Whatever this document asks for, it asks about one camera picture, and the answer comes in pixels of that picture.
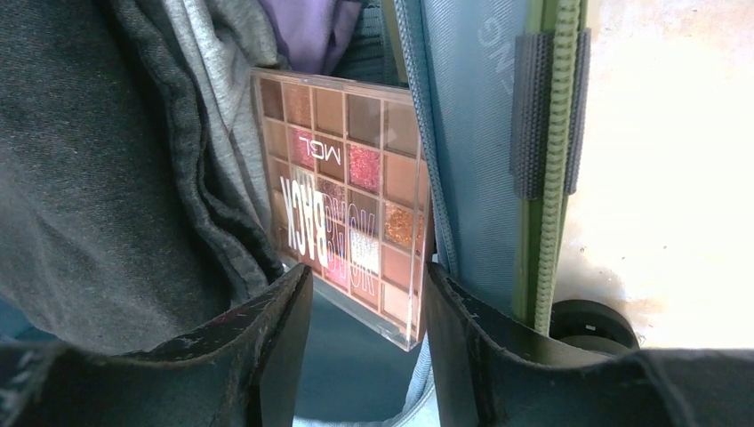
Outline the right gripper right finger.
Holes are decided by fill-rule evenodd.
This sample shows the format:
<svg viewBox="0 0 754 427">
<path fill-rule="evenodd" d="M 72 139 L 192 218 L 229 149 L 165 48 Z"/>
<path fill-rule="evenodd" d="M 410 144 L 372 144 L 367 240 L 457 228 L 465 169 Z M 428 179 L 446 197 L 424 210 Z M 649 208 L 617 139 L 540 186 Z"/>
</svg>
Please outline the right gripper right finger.
<svg viewBox="0 0 754 427">
<path fill-rule="evenodd" d="M 444 426 L 750 426 L 749 350 L 606 357 L 534 332 L 425 269 L 423 311 Z"/>
</svg>

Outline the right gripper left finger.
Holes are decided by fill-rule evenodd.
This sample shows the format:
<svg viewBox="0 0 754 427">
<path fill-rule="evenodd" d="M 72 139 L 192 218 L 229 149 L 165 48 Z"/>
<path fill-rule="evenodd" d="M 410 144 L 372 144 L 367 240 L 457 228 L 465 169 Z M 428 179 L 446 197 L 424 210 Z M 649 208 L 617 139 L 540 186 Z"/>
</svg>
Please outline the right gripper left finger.
<svg viewBox="0 0 754 427">
<path fill-rule="evenodd" d="M 4 426 L 289 426 L 313 297 L 310 267 L 150 351 L 1 348 Z"/>
</svg>

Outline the black garment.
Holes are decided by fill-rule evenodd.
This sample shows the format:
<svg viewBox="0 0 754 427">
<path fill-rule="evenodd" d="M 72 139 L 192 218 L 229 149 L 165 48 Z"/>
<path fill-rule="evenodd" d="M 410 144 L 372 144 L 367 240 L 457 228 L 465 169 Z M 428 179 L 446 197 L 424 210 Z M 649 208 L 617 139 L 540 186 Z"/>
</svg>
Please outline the black garment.
<svg viewBox="0 0 754 427">
<path fill-rule="evenodd" d="M 1 4 L 1 297 L 105 354 L 148 350 L 283 272 L 224 203 L 164 1 Z"/>
</svg>

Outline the eyeshadow palette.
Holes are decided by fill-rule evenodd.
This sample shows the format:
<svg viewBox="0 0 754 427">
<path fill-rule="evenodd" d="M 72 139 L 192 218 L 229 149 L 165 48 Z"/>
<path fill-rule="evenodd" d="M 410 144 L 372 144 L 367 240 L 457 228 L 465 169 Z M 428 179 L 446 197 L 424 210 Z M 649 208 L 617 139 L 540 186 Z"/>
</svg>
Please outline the eyeshadow palette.
<svg viewBox="0 0 754 427">
<path fill-rule="evenodd" d="M 412 95 L 263 68 L 252 82 L 284 265 L 307 264 L 326 300 L 413 349 L 434 225 Z"/>
</svg>

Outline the green suitcase blue lining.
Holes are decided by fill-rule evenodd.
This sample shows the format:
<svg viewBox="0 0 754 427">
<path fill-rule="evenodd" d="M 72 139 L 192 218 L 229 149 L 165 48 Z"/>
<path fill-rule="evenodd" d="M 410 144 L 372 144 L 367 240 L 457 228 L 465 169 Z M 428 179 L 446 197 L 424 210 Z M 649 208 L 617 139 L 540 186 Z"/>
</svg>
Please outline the green suitcase blue lining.
<svg viewBox="0 0 754 427">
<path fill-rule="evenodd" d="M 554 36 L 528 34 L 521 1 L 399 1 L 396 8 L 429 172 L 439 253 L 434 263 L 468 294 L 541 334 L 552 289 L 544 285 L 539 291 L 529 290 L 535 271 L 529 253 L 515 248 L 514 241 L 531 241 L 532 230 L 558 232 L 561 221 L 552 217 L 531 222 L 518 209 L 519 166 L 530 159 L 531 146 L 546 144 L 547 126 L 540 123 L 534 137 L 525 129 L 525 113 L 518 105 L 518 86 L 524 78 L 517 61 L 529 44 L 551 46 Z M 295 267 L 285 268 L 278 259 L 283 272 L 277 280 Z M 148 350 L 105 354 L 56 335 L 52 342 L 105 356 L 150 351 L 164 343 Z M 439 420 L 428 332 L 405 403 L 389 425 L 444 426 Z"/>
</svg>

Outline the purple t-shirt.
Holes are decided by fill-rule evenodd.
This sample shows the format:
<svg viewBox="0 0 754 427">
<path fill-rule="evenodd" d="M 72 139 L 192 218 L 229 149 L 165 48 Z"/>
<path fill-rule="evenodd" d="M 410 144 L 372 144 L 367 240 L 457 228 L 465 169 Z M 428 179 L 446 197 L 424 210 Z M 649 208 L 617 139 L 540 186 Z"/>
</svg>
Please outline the purple t-shirt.
<svg viewBox="0 0 754 427">
<path fill-rule="evenodd" d="M 330 75 L 345 53 L 363 3 L 341 0 L 260 0 L 277 49 L 294 71 Z"/>
</svg>

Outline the grey garment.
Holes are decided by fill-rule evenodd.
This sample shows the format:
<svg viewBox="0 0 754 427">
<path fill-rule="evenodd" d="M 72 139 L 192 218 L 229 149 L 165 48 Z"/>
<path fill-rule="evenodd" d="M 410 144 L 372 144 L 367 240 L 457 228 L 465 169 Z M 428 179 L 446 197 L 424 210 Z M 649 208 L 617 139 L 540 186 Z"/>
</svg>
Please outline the grey garment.
<svg viewBox="0 0 754 427">
<path fill-rule="evenodd" d="M 257 1 L 162 5 L 206 108 L 219 198 L 270 232 L 272 213 L 252 84 L 253 68 L 280 62 L 267 14 Z"/>
</svg>

